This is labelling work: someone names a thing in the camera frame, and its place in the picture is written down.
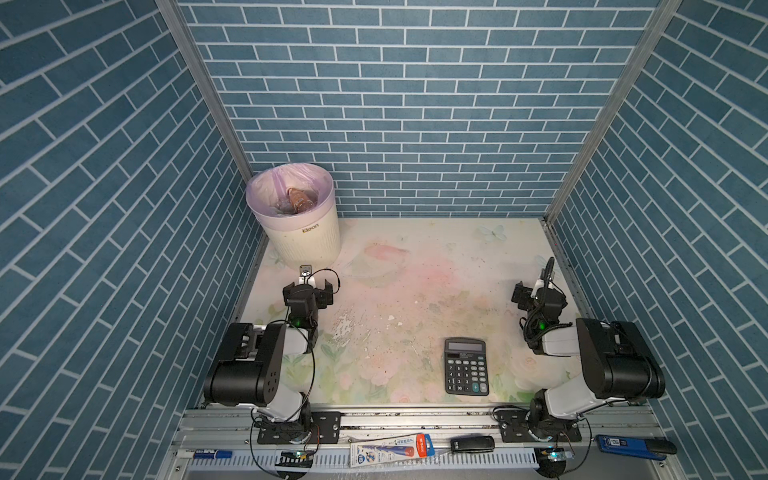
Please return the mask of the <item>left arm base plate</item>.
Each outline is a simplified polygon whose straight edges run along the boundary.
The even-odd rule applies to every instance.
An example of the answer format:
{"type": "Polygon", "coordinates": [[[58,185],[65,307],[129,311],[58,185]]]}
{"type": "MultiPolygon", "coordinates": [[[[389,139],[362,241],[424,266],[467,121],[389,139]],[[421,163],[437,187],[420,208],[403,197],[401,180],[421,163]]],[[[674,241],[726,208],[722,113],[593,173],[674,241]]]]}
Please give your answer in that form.
{"type": "Polygon", "coordinates": [[[339,411],[301,413],[290,422],[262,422],[258,427],[259,445],[337,444],[342,414],[339,411]]]}

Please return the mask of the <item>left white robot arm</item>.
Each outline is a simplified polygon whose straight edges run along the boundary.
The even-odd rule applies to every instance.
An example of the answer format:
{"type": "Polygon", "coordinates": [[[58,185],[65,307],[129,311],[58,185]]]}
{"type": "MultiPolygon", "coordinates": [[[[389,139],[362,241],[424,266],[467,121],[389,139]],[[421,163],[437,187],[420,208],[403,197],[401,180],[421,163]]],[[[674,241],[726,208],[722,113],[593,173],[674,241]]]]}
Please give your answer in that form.
{"type": "Polygon", "coordinates": [[[228,326],[205,377],[207,404],[249,406],[278,426],[311,425],[309,395],[281,381],[283,360],[291,355],[314,358],[319,311],[333,304],[335,289],[309,276],[283,288],[283,318],[259,326],[238,322],[228,326]]]}

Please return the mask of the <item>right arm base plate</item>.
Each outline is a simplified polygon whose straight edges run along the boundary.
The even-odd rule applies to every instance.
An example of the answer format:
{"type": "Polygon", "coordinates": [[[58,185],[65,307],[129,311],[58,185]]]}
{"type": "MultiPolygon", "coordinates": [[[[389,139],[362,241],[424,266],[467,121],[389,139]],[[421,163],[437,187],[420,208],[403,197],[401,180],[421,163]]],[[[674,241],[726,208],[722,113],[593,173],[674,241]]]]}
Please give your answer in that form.
{"type": "Polygon", "coordinates": [[[491,418],[498,423],[504,443],[576,443],[582,440],[576,420],[556,419],[546,413],[531,413],[512,405],[495,407],[491,418]]]}

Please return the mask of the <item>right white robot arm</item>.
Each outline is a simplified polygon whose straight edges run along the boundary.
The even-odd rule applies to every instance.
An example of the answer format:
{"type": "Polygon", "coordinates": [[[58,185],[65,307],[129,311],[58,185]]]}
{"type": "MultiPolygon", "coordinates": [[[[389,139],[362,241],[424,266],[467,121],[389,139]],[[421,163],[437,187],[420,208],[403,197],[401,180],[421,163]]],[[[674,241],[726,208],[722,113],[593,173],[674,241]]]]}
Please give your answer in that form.
{"type": "Polygon", "coordinates": [[[566,296],[544,280],[534,288],[516,284],[511,301],[526,313],[520,328],[534,354],[575,357],[581,365],[575,377],[534,395],[522,421],[531,437],[548,441],[604,405],[664,395],[662,369],[634,323],[592,318],[562,322],[566,296]]]}

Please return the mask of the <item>brown coffee bottle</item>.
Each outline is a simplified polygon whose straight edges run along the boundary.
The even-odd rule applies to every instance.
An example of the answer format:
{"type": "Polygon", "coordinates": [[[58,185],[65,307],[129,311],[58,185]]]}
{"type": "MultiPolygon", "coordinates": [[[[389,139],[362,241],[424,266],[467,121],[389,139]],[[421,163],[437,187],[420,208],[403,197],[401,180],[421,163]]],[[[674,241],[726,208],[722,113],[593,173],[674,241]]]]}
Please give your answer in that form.
{"type": "Polygon", "coordinates": [[[317,195],[313,190],[290,187],[287,190],[287,196],[290,212],[294,215],[311,211],[317,205],[317,195]]]}

